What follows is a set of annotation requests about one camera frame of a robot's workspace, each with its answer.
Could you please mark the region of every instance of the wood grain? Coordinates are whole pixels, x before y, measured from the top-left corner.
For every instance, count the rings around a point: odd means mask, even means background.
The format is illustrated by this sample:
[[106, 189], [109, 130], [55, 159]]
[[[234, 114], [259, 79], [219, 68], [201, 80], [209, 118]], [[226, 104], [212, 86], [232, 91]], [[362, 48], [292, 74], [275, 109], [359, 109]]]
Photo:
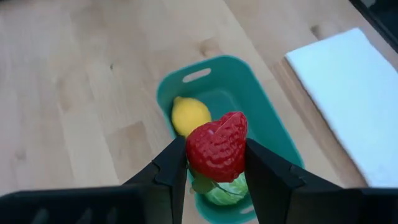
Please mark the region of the wood grain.
[[[398, 67], [346, 0], [1, 1], [0, 194], [123, 183], [171, 141], [155, 101], [161, 79], [219, 54], [252, 67], [308, 170], [363, 184], [354, 169], [342, 174], [351, 161], [282, 62], [331, 35], [314, 34], [324, 22], [360, 26]], [[205, 223], [188, 189], [183, 222]]]

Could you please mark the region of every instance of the red strawberry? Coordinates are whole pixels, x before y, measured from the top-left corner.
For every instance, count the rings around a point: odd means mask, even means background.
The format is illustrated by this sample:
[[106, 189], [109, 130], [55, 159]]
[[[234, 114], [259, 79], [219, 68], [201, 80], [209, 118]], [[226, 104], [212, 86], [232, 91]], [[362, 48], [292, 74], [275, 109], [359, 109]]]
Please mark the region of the red strawberry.
[[187, 138], [190, 166], [216, 182], [232, 182], [244, 170], [248, 122], [242, 112], [197, 127]]

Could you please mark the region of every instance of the basket handle hole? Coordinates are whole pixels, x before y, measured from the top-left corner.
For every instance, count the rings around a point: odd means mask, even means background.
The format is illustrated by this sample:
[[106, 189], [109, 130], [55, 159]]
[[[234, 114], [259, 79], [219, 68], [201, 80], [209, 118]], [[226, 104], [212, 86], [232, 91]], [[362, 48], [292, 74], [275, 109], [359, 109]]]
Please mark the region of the basket handle hole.
[[189, 75], [186, 75], [182, 79], [182, 82], [184, 82], [184, 83], [192, 82], [192, 81], [197, 80], [197, 79], [199, 79], [201, 77], [205, 77], [205, 76], [209, 75], [210, 72], [211, 72], [210, 68], [205, 68], [205, 69], [199, 70], [197, 72], [193, 72], [193, 73], [191, 73]]
[[253, 205], [250, 205], [250, 206], [248, 206], [247, 208], [244, 208], [244, 209], [242, 209], [241, 210], [241, 214], [247, 214], [247, 213], [249, 213], [249, 212], [251, 212], [251, 211], [253, 211], [254, 210], [254, 206]]

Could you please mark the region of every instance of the yellow lemon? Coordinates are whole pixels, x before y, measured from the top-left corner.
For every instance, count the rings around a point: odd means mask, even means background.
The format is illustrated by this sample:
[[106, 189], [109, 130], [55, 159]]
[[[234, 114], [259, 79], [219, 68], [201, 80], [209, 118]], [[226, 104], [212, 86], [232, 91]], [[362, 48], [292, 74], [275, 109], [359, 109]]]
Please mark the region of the yellow lemon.
[[179, 96], [174, 99], [172, 122], [180, 135], [188, 137], [197, 127], [210, 121], [209, 109], [201, 101]]

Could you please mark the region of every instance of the white towel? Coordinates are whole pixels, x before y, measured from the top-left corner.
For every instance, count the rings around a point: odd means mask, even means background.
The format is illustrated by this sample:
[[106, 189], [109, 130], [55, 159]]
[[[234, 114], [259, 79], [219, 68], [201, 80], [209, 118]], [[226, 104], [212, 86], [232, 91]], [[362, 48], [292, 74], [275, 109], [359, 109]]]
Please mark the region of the white towel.
[[330, 128], [371, 187], [398, 187], [398, 74], [359, 29], [289, 52]]

